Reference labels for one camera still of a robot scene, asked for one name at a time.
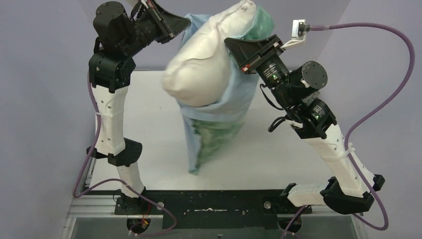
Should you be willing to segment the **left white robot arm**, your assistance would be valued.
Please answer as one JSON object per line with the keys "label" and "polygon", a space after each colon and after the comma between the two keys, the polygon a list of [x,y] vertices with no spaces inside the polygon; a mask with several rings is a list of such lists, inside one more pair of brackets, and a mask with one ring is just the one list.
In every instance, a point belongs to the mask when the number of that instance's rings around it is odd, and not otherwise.
{"label": "left white robot arm", "polygon": [[130,14],[117,1],[96,9],[93,26],[98,37],[89,60],[89,88],[99,135],[91,150],[93,158],[105,158],[117,168],[122,181],[117,214],[145,213],[150,205],[142,195],[145,186],[137,163],[142,144],[123,136],[125,98],[136,67],[133,58],[152,42],[165,44],[190,25],[189,19],[168,12],[154,0],[138,1]]}

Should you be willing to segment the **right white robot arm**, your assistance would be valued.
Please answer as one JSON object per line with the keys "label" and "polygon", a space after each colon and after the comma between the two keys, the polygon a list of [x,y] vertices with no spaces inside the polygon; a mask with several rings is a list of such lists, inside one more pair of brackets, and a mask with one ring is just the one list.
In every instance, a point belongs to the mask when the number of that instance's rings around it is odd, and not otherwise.
{"label": "right white robot arm", "polygon": [[285,111],[268,130],[287,122],[333,172],[325,185],[288,185],[280,198],[282,210],[291,213],[301,206],[326,205],[343,215],[369,211],[374,192],[382,188],[385,179],[365,168],[352,147],[345,147],[333,112],[318,98],[328,80],[324,67],[308,61],[288,70],[280,58],[282,42],[276,35],[262,40],[226,38],[224,43],[240,70],[258,74],[275,98],[273,106]]}

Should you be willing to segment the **green and blue pillowcase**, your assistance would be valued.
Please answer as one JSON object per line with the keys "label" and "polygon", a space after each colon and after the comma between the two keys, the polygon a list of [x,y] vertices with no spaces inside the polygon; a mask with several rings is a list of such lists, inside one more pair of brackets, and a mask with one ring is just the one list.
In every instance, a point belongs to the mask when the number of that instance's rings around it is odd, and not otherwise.
{"label": "green and blue pillowcase", "polygon": [[[257,6],[255,16],[247,20],[245,30],[240,35],[229,33],[226,37],[242,40],[260,40],[271,35],[274,22],[271,15]],[[185,30],[180,48],[186,46],[194,34],[205,26],[211,15],[187,14],[192,25]],[[229,55],[222,39],[225,55],[229,60],[228,86],[222,96],[212,104],[191,107],[178,100],[183,115],[188,148],[188,172],[197,174],[200,167],[211,161],[236,137],[244,124],[245,115],[254,98],[259,81],[257,74],[246,75],[238,69],[233,57]]]}

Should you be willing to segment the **white pillow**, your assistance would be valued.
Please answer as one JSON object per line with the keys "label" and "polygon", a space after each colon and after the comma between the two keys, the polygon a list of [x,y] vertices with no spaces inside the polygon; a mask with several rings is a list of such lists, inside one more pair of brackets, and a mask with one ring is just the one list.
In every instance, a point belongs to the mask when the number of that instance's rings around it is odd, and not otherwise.
{"label": "white pillow", "polygon": [[162,88],[191,107],[217,101],[231,76],[224,39],[245,35],[257,11],[253,1],[241,0],[215,15],[187,14],[191,26],[184,31],[182,46],[163,73]]}

